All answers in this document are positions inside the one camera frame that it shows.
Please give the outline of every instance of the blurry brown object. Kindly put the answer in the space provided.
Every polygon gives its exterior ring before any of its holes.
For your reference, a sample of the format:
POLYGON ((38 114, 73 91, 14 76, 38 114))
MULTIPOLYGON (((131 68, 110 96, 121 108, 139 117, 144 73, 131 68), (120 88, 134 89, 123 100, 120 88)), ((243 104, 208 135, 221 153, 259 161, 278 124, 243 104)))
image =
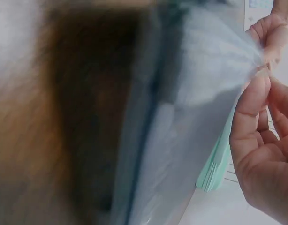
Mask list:
POLYGON ((0 0, 0 225, 95 224, 111 207, 147 0, 0 0))

